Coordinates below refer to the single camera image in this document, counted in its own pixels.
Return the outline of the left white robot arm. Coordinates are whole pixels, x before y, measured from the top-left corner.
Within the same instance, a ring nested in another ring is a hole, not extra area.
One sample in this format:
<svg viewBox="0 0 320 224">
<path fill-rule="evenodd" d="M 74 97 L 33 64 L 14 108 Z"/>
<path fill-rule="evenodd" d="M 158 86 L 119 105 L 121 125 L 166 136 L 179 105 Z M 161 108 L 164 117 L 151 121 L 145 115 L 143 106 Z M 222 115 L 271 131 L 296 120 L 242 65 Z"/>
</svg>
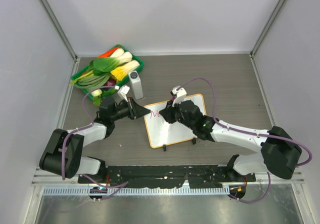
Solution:
<svg viewBox="0 0 320 224">
<path fill-rule="evenodd" d="M 107 176 L 105 161 L 82 156 L 83 147 L 108 138 L 115 129 L 115 122 L 123 118 L 136 120 L 151 113 L 131 98 L 116 103 L 113 97 L 103 99 L 93 123 L 73 130 L 55 129 L 39 161 L 39 168 L 71 179 L 75 175 L 89 175 L 100 184 Z"/>
</svg>

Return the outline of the yellow framed whiteboard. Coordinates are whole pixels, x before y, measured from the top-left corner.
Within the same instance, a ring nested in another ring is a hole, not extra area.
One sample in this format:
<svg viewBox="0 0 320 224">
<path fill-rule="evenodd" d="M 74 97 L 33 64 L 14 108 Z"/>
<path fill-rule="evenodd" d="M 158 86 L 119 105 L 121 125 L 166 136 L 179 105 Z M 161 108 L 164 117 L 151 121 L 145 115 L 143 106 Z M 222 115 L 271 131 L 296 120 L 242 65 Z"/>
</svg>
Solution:
<svg viewBox="0 0 320 224">
<path fill-rule="evenodd" d="M 167 102 L 161 101 L 145 105 L 150 113 L 144 116 L 149 145 L 153 149 L 162 148 L 164 145 L 174 145 L 181 142 L 191 141 L 197 138 L 192 130 L 175 122 L 169 124 L 160 115 L 159 111 L 166 107 Z"/>
</svg>

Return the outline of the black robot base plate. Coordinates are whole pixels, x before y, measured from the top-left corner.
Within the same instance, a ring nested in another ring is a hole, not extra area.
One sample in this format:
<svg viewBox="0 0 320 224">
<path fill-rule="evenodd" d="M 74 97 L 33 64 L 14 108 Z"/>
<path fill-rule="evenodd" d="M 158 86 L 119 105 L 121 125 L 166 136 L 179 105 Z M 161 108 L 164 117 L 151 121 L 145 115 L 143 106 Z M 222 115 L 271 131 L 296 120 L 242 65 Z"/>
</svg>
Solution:
<svg viewBox="0 0 320 224">
<path fill-rule="evenodd" d="M 253 173 L 242 176 L 220 165 L 109 165 L 87 177 L 79 174 L 79 184 L 90 184 L 91 180 L 112 187 L 126 184 L 126 188 L 132 189 L 178 189 L 185 182 L 191 189 L 204 189 L 221 187 L 222 183 L 251 183 L 256 176 Z"/>
</svg>

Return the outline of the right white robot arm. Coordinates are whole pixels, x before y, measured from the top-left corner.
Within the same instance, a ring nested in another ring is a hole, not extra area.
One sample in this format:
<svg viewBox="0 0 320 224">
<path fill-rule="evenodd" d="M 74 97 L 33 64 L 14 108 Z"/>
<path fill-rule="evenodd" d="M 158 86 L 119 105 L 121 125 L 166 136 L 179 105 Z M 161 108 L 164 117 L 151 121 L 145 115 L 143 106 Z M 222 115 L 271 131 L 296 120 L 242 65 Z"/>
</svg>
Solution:
<svg viewBox="0 0 320 224">
<path fill-rule="evenodd" d="M 221 142 L 249 149 L 251 155 L 234 155 L 228 162 L 226 177 L 233 182 L 254 172 L 269 172 L 289 180 L 298 165 L 302 149 L 280 127 L 250 129 L 205 115 L 191 100 L 179 104 L 168 101 L 159 111 L 169 123 L 180 123 L 204 141 Z"/>
</svg>

